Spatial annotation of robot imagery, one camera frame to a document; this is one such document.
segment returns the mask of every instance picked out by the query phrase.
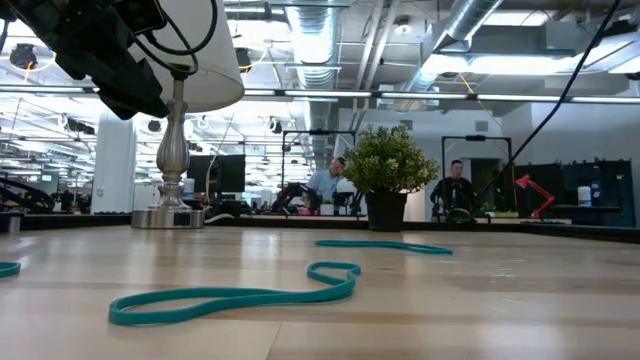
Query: blue shirt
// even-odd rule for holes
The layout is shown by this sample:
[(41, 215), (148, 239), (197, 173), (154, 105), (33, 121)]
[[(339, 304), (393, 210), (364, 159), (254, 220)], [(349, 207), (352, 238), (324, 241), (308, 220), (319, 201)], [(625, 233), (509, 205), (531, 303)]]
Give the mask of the blue shirt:
[(307, 186), (322, 196), (322, 200), (333, 201), (333, 193), (336, 191), (336, 186), (343, 178), (341, 175), (331, 176), (329, 170), (320, 170), (311, 175)]

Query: wooden table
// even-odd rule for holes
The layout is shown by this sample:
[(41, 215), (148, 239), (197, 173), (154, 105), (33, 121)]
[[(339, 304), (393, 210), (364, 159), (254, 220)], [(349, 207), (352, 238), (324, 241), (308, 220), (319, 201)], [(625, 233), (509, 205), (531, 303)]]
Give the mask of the wooden table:
[[(454, 255), (324, 248), (317, 239), (427, 243)], [(168, 326), (107, 322), (112, 300), (154, 289), (317, 289), (304, 270), (319, 260), (362, 265), (353, 298)], [(23, 265), (18, 277), (0, 280), (7, 360), (640, 359), (636, 245), (510, 233), (124, 226), (0, 237), (0, 261)]]

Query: red desk lamp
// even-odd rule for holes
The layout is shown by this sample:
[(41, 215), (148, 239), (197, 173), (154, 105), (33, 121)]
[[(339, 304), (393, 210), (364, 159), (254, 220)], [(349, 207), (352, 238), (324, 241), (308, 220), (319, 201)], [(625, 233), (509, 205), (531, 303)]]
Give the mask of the red desk lamp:
[(551, 205), (551, 203), (556, 199), (556, 197), (549, 194), (547, 190), (543, 189), (540, 185), (534, 183), (531, 180), (531, 176), (529, 175), (525, 175), (522, 178), (516, 180), (516, 184), (518, 184), (518, 186), (520, 186), (523, 189), (526, 189), (527, 186), (531, 186), (535, 191), (537, 191), (547, 199), (542, 205), (540, 205), (539, 208), (533, 210), (533, 216), (536, 219), (539, 219), (540, 214), (544, 211), (544, 209), (546, 209), (547, 206)]

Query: white column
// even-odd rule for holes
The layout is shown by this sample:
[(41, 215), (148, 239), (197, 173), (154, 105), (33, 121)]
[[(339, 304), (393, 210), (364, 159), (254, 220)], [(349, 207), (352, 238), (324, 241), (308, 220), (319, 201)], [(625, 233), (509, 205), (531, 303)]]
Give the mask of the white column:
[(100, 116), (91, 212), (131, 212), (137, 136), (133, 121)]

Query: teal rubber band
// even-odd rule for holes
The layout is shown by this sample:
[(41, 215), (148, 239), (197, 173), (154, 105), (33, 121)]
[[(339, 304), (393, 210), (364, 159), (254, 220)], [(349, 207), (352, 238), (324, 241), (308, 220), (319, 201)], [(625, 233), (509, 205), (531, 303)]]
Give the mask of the teal rubber band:
[[(344, 269), (347, 278), (322, 274), (317, 269)], [(317, 262), (309, 265), (307, 276), (331, 286), (314, 291), (281, 291), (270, 289), (198, 287), (148, 292), (115, 300), (109, 306), (109, 321), (117, 325), (169, 324), (191, 320), (206, 314), (242, 307), (326, 302), (344, 299), (353, 294), (360, 266), (342, 262)], [(223, 298), (177, 310), (130, 312), (133, 306), (162, 301), (192, 298)]]
[(20, 273), (20, 263), (0, 262), (0, 278), (18, 275)]
[(399, 241), (319, 240), (316, 241), (316, 245), (335, 247), (381, 247), (413, 251), (420, 254), (453, 255), (453, 251), (447, 248), (432, 245), (403, 243)]

